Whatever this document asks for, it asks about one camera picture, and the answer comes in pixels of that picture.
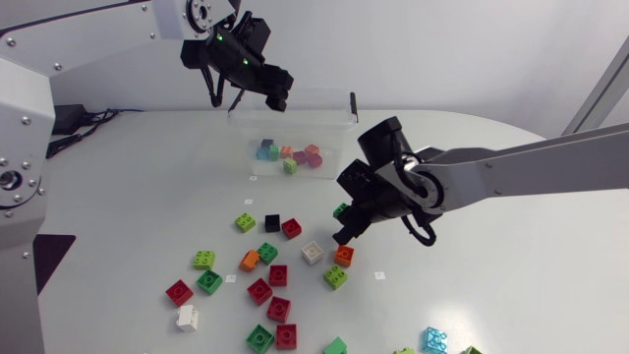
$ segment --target light green lego brick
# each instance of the light green lego brick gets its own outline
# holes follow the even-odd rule
[[[264,242],[262,246],[260,246],[257,249],[257,253],[259,254],[260,260],[265,265],[268,265],[271,262],[273,262],[273,260],[275,259],[275,257],[277,257],[277,254],[278,254],[277,249],[273,247],[273,245],[267,242]]]
[[[323,275],[325,282],[327,282],[334,290],[341,287],[341,285],[343,285],[343,283],[347,280],[347,277],[347,273],[338,265],[334,265]]]
[[[323,354],[347,354],[347,345],[340,337],[336,337],[332,344],[323,350]]]
[[[215,258],[213,251],[198,251],[193,266],[195,269],[212,269]]]
[[[245,212],[236,219],[236,225],[240,227],[243,232],[247,232],[256,226],[256,220]]]
[[[284,158],[283,164],[284,164],[284,172],[288,174],[293,174],[297,172],[297,161],[295,161],[291,157]]]

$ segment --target duplo block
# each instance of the duplo block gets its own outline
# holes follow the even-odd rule
[[[279,147],[271,145],[268,147],[268,160],[277,161],[279,159]]]
[[[431,354],[448,352],[448,335],[446,332],[428,327],[424,331],[424,351]]]
[[[318,153],[308,155],[308,165],[312,168],[319,167],[323,164],[323,157]]]
[[[280,156],[280,158],[293,157],[293,148],[292,147],[288,147],[288,146],[282,147],[279,150],[279,156]]]
[[[341,203],[341,205],[340,205],[340,206],[338,206],[338,207],[334,210],[334,212],[332,213],[332,216],[333,216],[335,219],[338,219],[338,215],[340,215],[341,213],[343,213],[343,211],[345,211],[345,209],[346,209],[346,208],[348,208],[348,207],[349,207],[349,206],[348,206],[348,205],[346,205],[345,203]]]
[[[213,251],[198,251],[193,266],[195,269],[212,269],[215,259]]]
[[[199,280],[197,280],[197,285],[211,295],[218,289],[222,282],[223,278],[220,275],[208,269]]]
[[[175,322],[177,327],[182,331],[197,330],[197,322],[199,320],[199,313],[192,305],[184,305],[177,310],[179,318]]]
[[[284,165],[284,172],[288,174],[293,174],[297,172],[297,162],[294,159],[286,157],[284,158],[282,164]]]
[[[257,354],[263,354],[273,345],[273,334],[258,324],[246,342]]]
[[[284,235],[290,240],[302,233],[302,226],[297,220],[292,218],[282,224],[282,230],[284,231]]]
[[[248,287],[247,292],[249,292],[249,295],[252,299],[254,299],[258,306],[273,295],[273,289],[271,289],[271,287],[268,286],[266,281],[262,278],[256,280],[250,287]]]
[[[328,283],[334,290],[341,287],[341,285],[347,281],[347,277],[347,273],[338,265],[334,265],[323,274],[325,282]]]
[[[297,349],[297,325],[278,324],[275,330],[275,347],[277,349]]]
[[[249,250],[242,261],[240,261],[240,265],[238,268],[244,271],[252,271],[257,265],[259,261],[259,253],[254,250]]]
[[[336,339],[323,350],[323,354],[347,354],[347,345],[343,339],[336,337]]]
[[[302,248],[302,256],[312,266],[323,258],[323,249],[315,241]]]
[[[288,312],[291,311],[291,301],[273,296],[271,303],[266,310],[266,316],[272,320],[285,323],[288,319]]]
[[[243,230],[243,232],[247,232],[256,226],[256,220],[245,212],[236,219],[236,225]]]
[[[257,253],[265,265],[269,265],[277,257],[277,249],[267,242],[257,249]]]
[[[279,214],[267,215],[264,217],[264,230],[266,232],[279,231]]]
[[[268,283],[271,286],[286,286],[288,284],[288,266],[272,265],[268,272]]]
[[[306,156],[306,153],[303,151],[293,152],[293,159],[295,160],[295,162],[297,162],[298,165],[308,162],[308,157]]]
[[[347,246],[339,246],[338,250],[336,251],[336,258],[334,258],[334,261],[342,266],[351,266],[353,258],[353,248]]]
[[[166,295],[172,300],[177,307],[184,305],[188,299],[193,297],[193,291],[186,285],[186,283],[179,279],[173,286],[166,290]]]

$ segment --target green lego brick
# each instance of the green lego brick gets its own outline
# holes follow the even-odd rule
[[[279,159],[279,147],[277,145],[268,147],[268,159],[270,161],[277,161]]]
[[[193,266],[195,269],[212,269],[215,258],[213,251],[198,251]]]
[[[332,344],[323,350],[323,354],[347,354],[347,345],[340,337],[336,337]]]
[[[332,268],[328,269],[327,272],[323,275],[323,279],[325,282],[330,284],[332,289],[336,290],[347,280],[347,273],[341,269],[340,266],[334,265]]]
[[[274,335],[261,325],[257,325],[254,331],[247,337],[247,344],[256,351],[257,354],[265,353],[273,344]]]
[[[297,161],[295,161],[291,157],[284,158],[284,172],[288,174],[293,174],[297,172]]]
[[[277,257],[278,252],[273,245],[264,242],[262,246],[257,249],[257,253],[259,254],[260,260],[263,261],[265,265],[268,265]]]
[[[213,294],[222,282],[223,278],[220,277],[220,275],[208,269],[203,273],[199,280],[197,280],[197,285],[209,294]]]
[[[243,232],[247,232],[256,226],[256,220],[245,212],[236,219],[236,225],[240,227]]]
[[[341,203],[341,205],[338,206],[338,208],[334,211],[332,216],[334,216],[335,219],[338,219],[338,215],[340,215],[341,212],[343,212],[343,210],[345,210],[347,207],[348,205],[346,205],[345,203]]]

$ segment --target red lego brick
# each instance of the red lego brick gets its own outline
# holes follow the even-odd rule
[[[284,222],[282,224],[282,230],[288,239],[292,239],[295,236],[302,233],[302,226],[294,218]]]
[[[277,349],[297,349],[297,325],[278,324],[275,330],[275,347]]]
[[[288,284],[288,266],[272,265],[268,273],[268,283],[271,286],[286,286]]]
[[[179,279],[177,282],[166,290],[166,295],[172,300],[177,307],[184,305],[188,299],[193,297],[193,291],[186,283]]]
[[[323,157],[317,153],[308,156],[308,165],[311,167],[319,167],[323,163]]]
[[[266,310],[266,316],[272,320],[285,323],[288,312],[291,310],[291,301],[273,296]]]
[[[335,262],[342,266],[351,266],[352,259],[354,258],[354,249],[347,246],[339,246],[336,251]]]
[[[262,278],[256,280],[252,286],[247,288],[247,291],[258,305],[261,305],[266,299],[273,295],[273,290]]]

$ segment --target transparent plastic box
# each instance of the transparent plastic box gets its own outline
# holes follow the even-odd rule
[[[348,133],[356,127],[357,115],[352,95],[338,88],[293,88],[285,112],[273,111],[264,103],[266,96],[245,92],[228,121],[235,126],[252,173],[258,176],[287,175],[283,158],[258,159],[263,140],[304,151],[310,145],[319,148],[322,164],[299,164],[292,176],[336,178]]]

